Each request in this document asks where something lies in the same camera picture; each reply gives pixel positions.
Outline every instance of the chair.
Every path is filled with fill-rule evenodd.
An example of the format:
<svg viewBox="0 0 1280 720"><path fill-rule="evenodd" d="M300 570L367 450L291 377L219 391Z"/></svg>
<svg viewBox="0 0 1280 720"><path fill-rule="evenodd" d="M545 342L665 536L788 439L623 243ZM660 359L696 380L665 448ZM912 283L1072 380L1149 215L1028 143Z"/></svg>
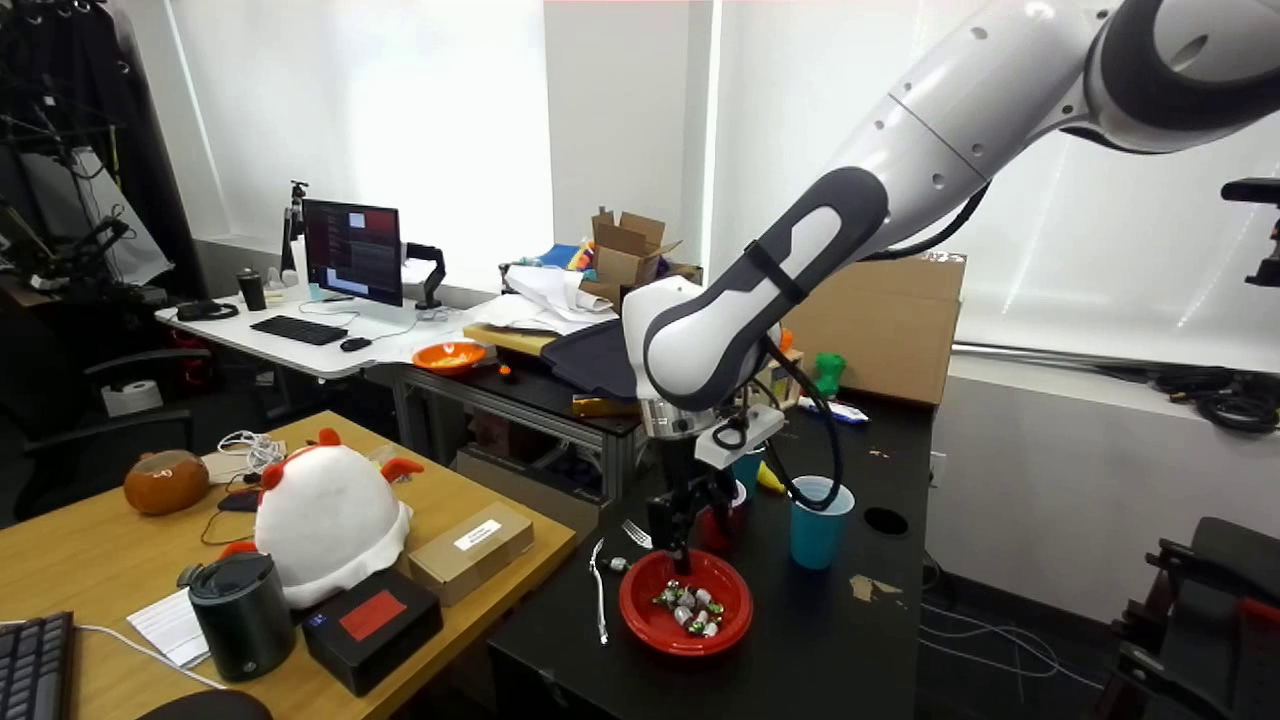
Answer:
<svg viewBox="0 0 1280 720"><path fill-rule="evenodd" d="M108 415L101 387L161 377L165 394L209 347L154 347L80 366L63 341L0 286L0 523L116 489L141 450L209 450L233 429L254 429L251 391L192 394L174 407Z"/></svg>

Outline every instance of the paper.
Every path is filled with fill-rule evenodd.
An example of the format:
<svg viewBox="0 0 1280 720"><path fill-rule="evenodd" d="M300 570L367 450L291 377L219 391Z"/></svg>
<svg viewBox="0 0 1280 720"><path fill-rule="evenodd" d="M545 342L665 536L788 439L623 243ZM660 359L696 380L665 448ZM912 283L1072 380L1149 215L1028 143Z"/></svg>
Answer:
<svg viewBox="0 0 1280 720"><path fill-rule="evenodd" d="M201 663L209 654L209 644L204 644L194 607L189 599L189 587L178 587L178 590L130 610L127 625L148 644L154 644L168 654L168 663L174 663L174 668L192 668L192 663Z"/></svg>

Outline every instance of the monitor screen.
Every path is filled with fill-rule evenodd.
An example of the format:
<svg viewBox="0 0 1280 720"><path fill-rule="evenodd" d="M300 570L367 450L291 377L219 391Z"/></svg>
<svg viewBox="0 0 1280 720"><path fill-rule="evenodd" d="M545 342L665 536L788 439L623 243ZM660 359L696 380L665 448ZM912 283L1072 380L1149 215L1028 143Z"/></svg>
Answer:
<svg viewBox="0 0 1280 720"><path fill-rule="evenodd" d="M376 304L400 304L400 211L304 200L306 280Z"/></svg>

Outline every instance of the white robotic arm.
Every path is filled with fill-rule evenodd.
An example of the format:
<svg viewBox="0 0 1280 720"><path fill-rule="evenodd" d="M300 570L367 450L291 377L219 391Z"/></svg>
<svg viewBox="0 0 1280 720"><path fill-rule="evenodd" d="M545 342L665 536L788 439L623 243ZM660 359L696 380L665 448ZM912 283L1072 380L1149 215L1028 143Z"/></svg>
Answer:
<svg viewBox="0 0 1280 720"><path fill-rule="evenodd" d="M649 430L703 430L804 291L935 225L1042 131L1181 150L1277 109L1280 0L984 2L725 274L654 280L623 300Z"/></svg>

